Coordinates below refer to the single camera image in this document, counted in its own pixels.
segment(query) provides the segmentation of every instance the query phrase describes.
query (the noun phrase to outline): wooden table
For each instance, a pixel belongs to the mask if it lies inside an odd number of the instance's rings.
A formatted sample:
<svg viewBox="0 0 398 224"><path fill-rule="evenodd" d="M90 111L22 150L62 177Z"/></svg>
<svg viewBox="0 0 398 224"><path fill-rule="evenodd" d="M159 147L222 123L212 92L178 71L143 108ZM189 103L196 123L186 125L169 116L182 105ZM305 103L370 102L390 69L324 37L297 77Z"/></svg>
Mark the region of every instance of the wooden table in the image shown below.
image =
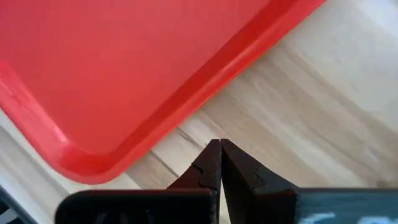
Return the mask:
<svg viewBox="0 0 398 224"><path fill-rule="evenodd" d="M0 113L0 185L39 223L83 189L161 189L212 138L305 187L398 186L398 2L329 0L117 179L72 182ZM221 222L228 223L225 202Z"/></svg>

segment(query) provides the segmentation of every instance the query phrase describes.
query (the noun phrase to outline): red tray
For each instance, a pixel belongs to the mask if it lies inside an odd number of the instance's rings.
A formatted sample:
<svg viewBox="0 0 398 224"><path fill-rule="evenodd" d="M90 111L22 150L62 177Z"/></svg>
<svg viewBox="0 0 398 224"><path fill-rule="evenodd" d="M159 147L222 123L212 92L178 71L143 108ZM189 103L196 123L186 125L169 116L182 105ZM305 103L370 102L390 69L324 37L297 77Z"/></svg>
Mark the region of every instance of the red tray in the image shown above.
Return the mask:
<svg viewBox="0 0 398 224"><path fill-rule="evenodd" d="M3 0L0 105L59 173L116 177L323 0Z"/></svg>

